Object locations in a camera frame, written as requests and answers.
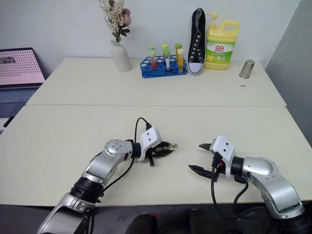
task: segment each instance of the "laptop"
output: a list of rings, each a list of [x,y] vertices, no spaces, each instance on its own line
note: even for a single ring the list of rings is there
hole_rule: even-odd
[[[0,50],[0,118],[14,117],[44,81],[32,48]]]

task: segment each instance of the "robotic arm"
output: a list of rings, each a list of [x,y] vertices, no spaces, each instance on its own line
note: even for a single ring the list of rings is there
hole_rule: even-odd
[[[96,202],[100,202],[98,198],[104,195],[104,187],[115,173],[118,164],[130,158],[138,158],[139,161],[143,161],[146,156],[152,162],[155,152],[161,152],[156,147],[160,143],[162,149],[170,148],[166,145],[171,146],[171,144],[161,141],[159,132],[151,125],[147,125],[147,130],[141,135],[138,143],[118,139],[107,142],[104,150],[91,160],[70,192],[63,196],[46,217],[37,234],[84,233],[87,217],[94,209]]]
[[[269,213],[279,225],[282,233],[301,233],[311,228],[302,202],[293,186],[278,172],[274,162],[267,158],[237,157],[234,146],[225,136],[218,136],[212,144],[201,144],[201,148],[214,154],[216,166],[214,180],[220,173],[234,177],[235,181],[251,182],[258,188]],[[198,166],[190,166],[196,173],[211,178],[211,172]]]

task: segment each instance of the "dish soap bottle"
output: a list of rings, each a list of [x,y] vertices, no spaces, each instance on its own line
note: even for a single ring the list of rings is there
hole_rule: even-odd
[[[237,21],[226,20],[220,27],[216,27],[216,13],[209,13],[214,22],[210,24],[207,35],[205,68],[225,70],[230,64],[230,58],[236,42],[239,24]],[[226,29],[235,26],[234,30]]]

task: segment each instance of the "laptop keyboard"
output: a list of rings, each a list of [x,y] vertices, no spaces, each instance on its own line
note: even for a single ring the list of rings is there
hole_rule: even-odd
[[[28,101],[36,90],[0,91],[1,102]]]

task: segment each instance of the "bottle handle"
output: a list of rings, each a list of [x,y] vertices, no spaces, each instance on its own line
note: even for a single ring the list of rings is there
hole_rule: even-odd
[[[226,27],[227,25],[235,26],[235,30],[227,30],[227,29],[225,29],[225,27]],[[238,32],[238,30],[239,30],[239,24],[238,24],[237,21],[225,20],[225,21],[222,23],[221,28],[223,29],[223,31]]]

